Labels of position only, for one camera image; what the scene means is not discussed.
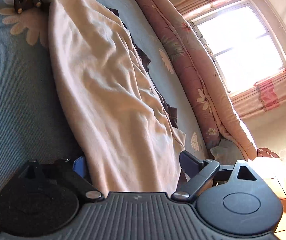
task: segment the blanket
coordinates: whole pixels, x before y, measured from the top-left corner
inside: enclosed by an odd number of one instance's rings
[[[109,191],[176,190],[185,134],[170,120],[121,20],[95,0],[49,0],[57,93],[88,163]]]

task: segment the bed sheet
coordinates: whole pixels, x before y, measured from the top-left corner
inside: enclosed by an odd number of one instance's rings
[[[135,0],[97,1],[119,11],[134,42],[151,59],[150,73],[158,89],[178,109],[186,150],[205,158],[192,108],[165,49]],[[37,10],[16,15],[13,0],[0,0],[0,189],[28,159],[50,163],[82,153],[57,97],[46,48],[46,16]]]

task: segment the window pane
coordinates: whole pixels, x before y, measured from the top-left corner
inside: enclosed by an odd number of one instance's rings
[[[266,33],[249,6],[227,11],[197,26],[213,54]]]
[[[231,92],[246,90],[283,66],[269,35],[216,56],[216,60]]]

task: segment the pink quilt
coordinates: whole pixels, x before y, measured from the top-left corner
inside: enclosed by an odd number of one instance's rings
[[[207,149],[221,135],[234,142],[245,160],[257,149],[239,119],[217,69],[190,25],[169,0],[136,0],[171,59],[200,126]]]

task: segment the white window frame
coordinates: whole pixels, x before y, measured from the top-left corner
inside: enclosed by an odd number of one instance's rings
[[[207,45],[205,39],[203,38],[201,32],[199,31],[199,29],[197,28],[197,25],[200,25],[204,22],[207,22],[217,16],[219,16],[220,14],[222,13],[226,13],[227,11],[231,11],[231,10],[236,10],[236,9],[239,9],[239,8],[243,8],[243,7],[246,7],[246,6],[249,6],[252,11],[255,13],[255,15],[257,16],[257,18],[259,19],[259,21],[261,22],[263,28],[265,29],[266,33],[264,33],[263,35],[257,37],[256,39],[258,38],[261,38],[261,37],[264,37],[264,36],[267,36],[269,35],[280,55],[280,58],[282,60],[282,63],[283,63],[283,66],[280,67],[279,69],[283,69],[286,67],[286,56],[284,54],[284,51],[282,49],[282,47],[280,46],[280,43],[279,41],[277,40],[273,30],[271,29],[271,27],[269,26],[269,24],[266,22],[266,20],[264,19],[264,17],[262,16],[262,14],[259,13],[258,11],[258,8],[254,5],[254,3],[252,2],[252,0],[242,0],[242,1],[239,1],[239,2],[236,2],[236,3],[232,3],[232,4],[229,4],[225,7],[222,7],[222,8],[219,8],[219,9],[216,9],[214,11],[211,11],[209,13],[205,13],[204,15],[201,15],[193,20],[190,21],[194,31],[196,32],[198,38],[201,40],[201,42],[203,43],[203,45],[207,48],[208,52],[210,53],[210,56],[212,57],[212,60],[213,62],[216,64],[216,67],[218,69],[218,72],[219,72],[219,75],[221,76],[222,80],[224,81],[224,86],[225,86],[225,89],[228,93],[230,93],[230,91],[227,89],[227,81],[225,79],[225,76],[219,66],[219,63],[217,62],[216,60],[216,56],[219,56],[225,52],[228,52],[230,50],[232,50],[234,47],[231,47],[231,48],[228,48],[228,49],[225,49],[221,52],[218,52],[216,54],[213,54],[210,47]]]

